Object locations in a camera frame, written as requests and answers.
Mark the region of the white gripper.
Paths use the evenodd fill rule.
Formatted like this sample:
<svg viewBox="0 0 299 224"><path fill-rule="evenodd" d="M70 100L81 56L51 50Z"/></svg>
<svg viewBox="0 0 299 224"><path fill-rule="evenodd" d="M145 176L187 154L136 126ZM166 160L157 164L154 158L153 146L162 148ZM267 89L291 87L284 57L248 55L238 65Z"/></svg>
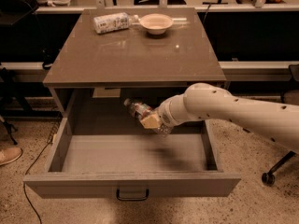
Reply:
<svg viewBox="0 0 299 224"><path fill-rule="evenodd" d="M142 120L141 124L145 129L157 129L163 123L168 127L178 126L179 122L176 119L176 114L179 110L179 98L171 97L163 101L159 107L156 109L156 112L153 112Z"/></svg>

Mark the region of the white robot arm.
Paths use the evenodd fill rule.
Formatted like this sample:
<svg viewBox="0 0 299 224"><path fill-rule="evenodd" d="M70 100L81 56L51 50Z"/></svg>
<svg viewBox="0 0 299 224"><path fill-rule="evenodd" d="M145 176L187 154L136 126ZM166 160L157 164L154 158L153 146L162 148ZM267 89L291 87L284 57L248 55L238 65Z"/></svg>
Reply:
<svg viewBox="0 0 299 224"><path fill-rule="evenodd" d="M299 106L233 96L206 83L191 85L166 99L141 120L146 129L178 126L201 119L223 119L299 153Z"/></svg>

